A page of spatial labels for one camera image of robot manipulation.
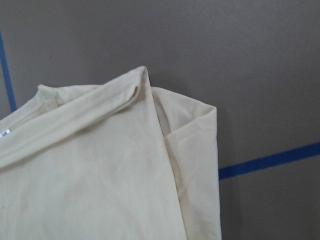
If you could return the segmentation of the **pale yellow printed t-shirt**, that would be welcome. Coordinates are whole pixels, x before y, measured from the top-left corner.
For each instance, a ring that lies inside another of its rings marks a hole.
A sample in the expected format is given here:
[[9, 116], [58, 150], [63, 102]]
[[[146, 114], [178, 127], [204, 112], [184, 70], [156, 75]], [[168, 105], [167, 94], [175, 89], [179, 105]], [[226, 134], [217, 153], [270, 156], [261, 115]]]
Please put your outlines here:
[[137, 67], [0, 122], [3, 240], [219, 240], [217, 108]]

